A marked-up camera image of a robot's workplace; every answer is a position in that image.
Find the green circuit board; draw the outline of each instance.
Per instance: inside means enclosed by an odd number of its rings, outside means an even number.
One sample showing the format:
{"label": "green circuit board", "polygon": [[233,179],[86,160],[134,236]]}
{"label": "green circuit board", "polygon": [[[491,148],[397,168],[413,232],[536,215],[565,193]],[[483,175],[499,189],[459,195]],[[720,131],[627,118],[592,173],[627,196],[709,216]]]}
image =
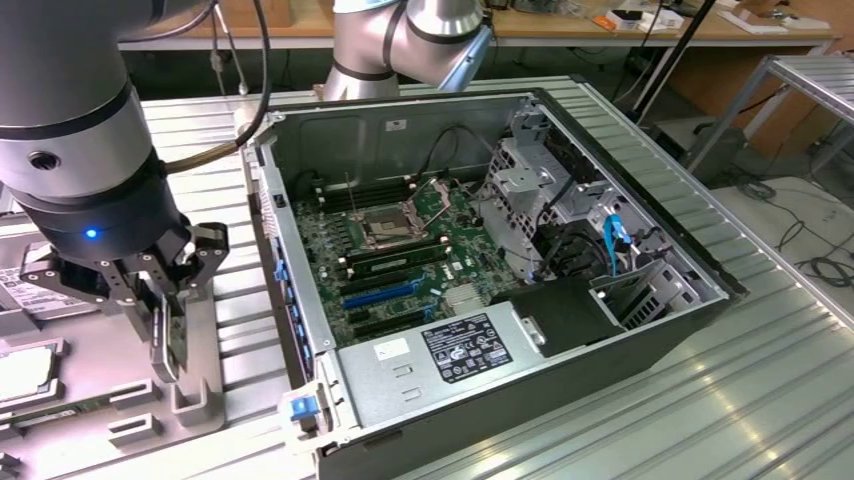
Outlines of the green circuit board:
{"label": "green circuit board", "polygon": [[[446,193],[449,207],[422,228],[418,238],[406,238],[400,234],[402,231],[398,224],[400,210],[406,208],[401,207],[401,204],[378,205],[354,212],[350,210],[338,213],[322,213],[317,203],[312,201],[296,204],[296,223],[325,316],[338,346],[357,344],[412,326],[410,324],[400,328],[389,326],[368,335],[358,334],[360,326],[380,325],[382,320],[422,312],[420,324],[456,315],[454,308],[444,297],[444,292],[449,288],[471,285],[476,290],[479,301],[483,305],[488,305],[497,293],[519,286],[519,280],[501,257],[499,246],[476,222],[477,213],[468,205],[468,196],[456,186],[448,188]],[[410,206],[414,207],[414,212],[410,213],[417,215],[421,222],[426,222],[444,208],[440,192],[430,187],[424,188],[414,196]],[[370,231],[370,225],[380,233],[373,240],[368,241],[364,232]],[[424,262],[422,264],[396,268],[396,257],[384,254],[373,262],[373,266],[390,265],[397,275],[405,274],[405,281],[396,283],[396,286],[416,282],[412,284],[410,294],[356,308],[344,308],[345,299],[393,288],[393,286],[382,286],[357,294],[342,295],[340,289],[353,281],[352,275],[356,270],[353,268],[346,272],[345,265],[340,261],[344,255],[381,252],[382,250],[376,248],[377,243],[396,245],[406,241],[428,242],[429,239],[441,236],[446,237],[446,240],[440,245],[420,249],[414,254],[406,253],[408,259],[416,259]],[[444,258],[430,261],[436,254]],[[362,269],[361,272],[369,272],[369,269]],[[361,315],[365,319],[354,322],[353,314]]]}

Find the workbench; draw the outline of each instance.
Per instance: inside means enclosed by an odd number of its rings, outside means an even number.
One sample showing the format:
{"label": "workbench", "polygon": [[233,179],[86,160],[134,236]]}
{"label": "workbench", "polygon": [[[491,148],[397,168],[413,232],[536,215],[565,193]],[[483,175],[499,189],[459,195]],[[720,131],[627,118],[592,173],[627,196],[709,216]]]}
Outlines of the workbench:
{"label": "workbench", "polygon": [[[854,459],[849,314],[589,85],[551,77],[480,81],[469,90],[523,87],[551,93],[751,294],[649,371],[401,478],[845,478]],[[429,92],[413,85],[401,94]],[[310,92],[296,92],[277,94],[272,104],[313,101]],[[145,103],[161,158],[229,140],[240,104],[233,97]],[[178,208],[230,228],[230,257],[213,279],[226,428],[86,478],[310,475],[309,459],[281,449],[274,409],[288,389],[286,366],[249,233],[241,162],[233,155],[172,179]]]}
{"label": "workbench", "polygon": [[[225,5],[241,0],[225,0]],[[588,0],[589,5],[604,4],[604,0]],[[332,0],[289,0],[290,25],[269,27],[270,45],[274,49],[332,48]],[[832,30],[789,30],[784,34],[752,35],[724,20],[717,13],[721,7],[713,7],[689,43],[689,47],[804,47],[807,55],[820,55],[827,51],[839,35]],[[238,49],[260,48],[257,20],[250,9],[241,8],[237,14],[225,18],[234,46]],[[680,29],[660,30],[649,35],[645,46],[664,47],[656,68],[649,75],[655,77],[659,69],[672,55],[673,47],[689,23],[684,19]],[[164,31],[182,24],[186,16],[164,22],[152,31]],[[512,9],[495,11],[495,40],[500,47],[637,47],[644,32],[608,31],[587,18],[564,15],[537,15]],[[208,50],[210,48],[210,23],[204,22],[184,36],[154,42],[120,45],[126,50]],[[645,84],[637,98],[649,85]]]}

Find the blue latch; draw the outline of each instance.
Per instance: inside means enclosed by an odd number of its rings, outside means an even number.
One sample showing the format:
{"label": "blue latch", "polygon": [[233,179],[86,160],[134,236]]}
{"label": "blue latch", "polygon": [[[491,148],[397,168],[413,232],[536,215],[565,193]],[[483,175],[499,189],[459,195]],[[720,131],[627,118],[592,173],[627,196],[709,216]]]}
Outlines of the blue latch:
{"label": "blue latch", "polygon": [[313,417],[318,412],[317,399],[313,396],[300,397],[290,400],[290,421],[294,422],[302,418]]}
{"label": "blue latch", "polygon": [[272,276],[278,282],[288,281],[288,270],[284,268],[284,260],[278,260],[276,271],[272,273]]}
{"label": "blue latch", "polygon": [[617,214],[611,214],[604,218],[601,224],[601,237],[604,239],[604,248],[608,251],[608,257],[611,258],[611,276],[616,276],[616,245],[615,239],[619,238],[623,243],[631,245],[631,237],[623,227],[623,222],[619,219]]}

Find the power supply label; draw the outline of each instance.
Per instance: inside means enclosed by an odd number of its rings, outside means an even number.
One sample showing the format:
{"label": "power supply label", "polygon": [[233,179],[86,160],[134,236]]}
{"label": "power supply label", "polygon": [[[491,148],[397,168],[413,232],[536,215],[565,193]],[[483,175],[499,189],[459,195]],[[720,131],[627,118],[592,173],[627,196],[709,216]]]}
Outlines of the power supply label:
{"label": "power supply label", "polygon": [[424,330],[421,336],[441,380],[446,383],[456,383],[512,362],[484,313]]}

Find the white sticker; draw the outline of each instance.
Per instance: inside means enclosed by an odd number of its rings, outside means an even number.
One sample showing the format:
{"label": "white sticker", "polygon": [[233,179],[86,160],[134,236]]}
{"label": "white sticker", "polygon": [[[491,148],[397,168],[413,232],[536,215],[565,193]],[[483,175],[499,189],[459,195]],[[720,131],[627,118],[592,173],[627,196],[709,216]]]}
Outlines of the white sticker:
{"label": "white sticker", "polygon": [[397,338],[389,342],[373,345],[373,351],[376,352],[377,360],[388,360],[397,355],[409,353],[409,345],[405,343],[405,338]]}
{"label": "white sticker", "polygon": [[18,271],[19,268],[0,269],[0,286],[27,313],[49,312],[84,303],[76,298],[22,282],[17,276]]}
{"label": "white sticker", "polygon": [[406,259],[400,258],[397,260],[392,260],[390,262],[380,263],[378,265],[373,265],[370,267],[370,271],[374,272],[377,270],[385,270],[386,268],[390,268],[390,267],[398,267],[400,265],[405,265],[405,262],[406,262]]}
{"label": "white sticker", "polygon": [[388,120],[385,122],[385,131],[394,132],[397,130],[405,130],[405,120]]}

